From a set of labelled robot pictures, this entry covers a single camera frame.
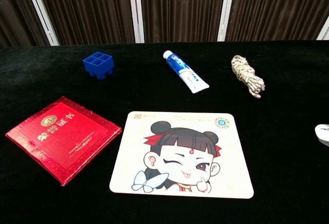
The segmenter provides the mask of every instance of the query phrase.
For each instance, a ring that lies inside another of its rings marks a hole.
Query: hand
[[[196,184],[196,187],[200,192],[205,192],[208,189],[208,184],[204,178],[201,178],[201,181]]]

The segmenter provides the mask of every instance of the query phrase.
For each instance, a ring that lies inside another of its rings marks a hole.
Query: blue plastic block
[[[106,74],[111,74],[114,63],[111,55],[96,52],[83,60],[84,68],[90,76],[105,79]]]

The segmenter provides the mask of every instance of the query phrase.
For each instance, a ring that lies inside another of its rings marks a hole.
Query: bundled rope
[[[255,75],[255,70],[249,66],[246,58],[236,55],[233,57],[231,64],[237,79],[248,86],[250,94],[260,98],[259,93],[265,90],[264,81]]]

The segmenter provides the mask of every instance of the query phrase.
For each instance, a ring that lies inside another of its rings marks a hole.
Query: cartoon girl face
[[[144,157],[145,165],[161,174],[168,173],[168,179],[176,183],[196,185],[202,179],[208,181],[220,171],[213,162],[214,156],[208,150],[200,151],[189,147],[163,145],[161,153],[148,152]]]

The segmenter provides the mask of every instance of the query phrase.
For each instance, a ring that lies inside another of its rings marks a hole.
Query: black table
[[[162,54],[181,56],[210,88],[192,94]],[[82,60],[111,54],[115,70],[91,78]],[[253,98],[231,70],[247,58],[266,83]],[[1,223],[329,223],[327,41],[13,47],[0,51]],[[124,127],[133,110],[234,115],[254,188],[251,199],[114,194],[108,184],[121,136],[67,186],[5,133],[61,96]]]

